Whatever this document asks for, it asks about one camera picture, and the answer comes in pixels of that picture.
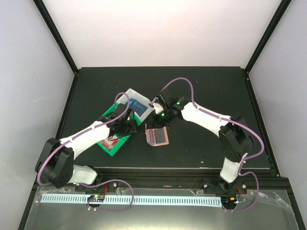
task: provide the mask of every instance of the black table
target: black table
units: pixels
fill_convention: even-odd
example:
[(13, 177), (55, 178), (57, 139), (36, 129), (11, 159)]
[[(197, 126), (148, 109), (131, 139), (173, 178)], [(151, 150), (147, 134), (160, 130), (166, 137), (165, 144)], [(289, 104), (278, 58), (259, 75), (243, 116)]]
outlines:
[[(251, 100), (240, 67), (112, 67), (82, 68), (76, 82), (61, 137), (89, 126), (114, 102), (119, 92), (132, 88), (150, 100), (172, 79), (188, 78), (195, 90), (195, 101), (224, 115), (242, 115), (248, 126), (260, 134)], [(190, 97), (185, 81), (170, 86), (177, 97)], [(191, 122), (178, 122), (168, 129), (170, 144), (147, 144), (144, 125), (113, 156), (98, 145), (75, 161), (78, 165), (101, 168), (218, 169), (223, 166), (219, 139)], [(255, 140), (249, 154), (259, 151)], [(267, 154), (248, 161), (244, 168), (268, 169)]]

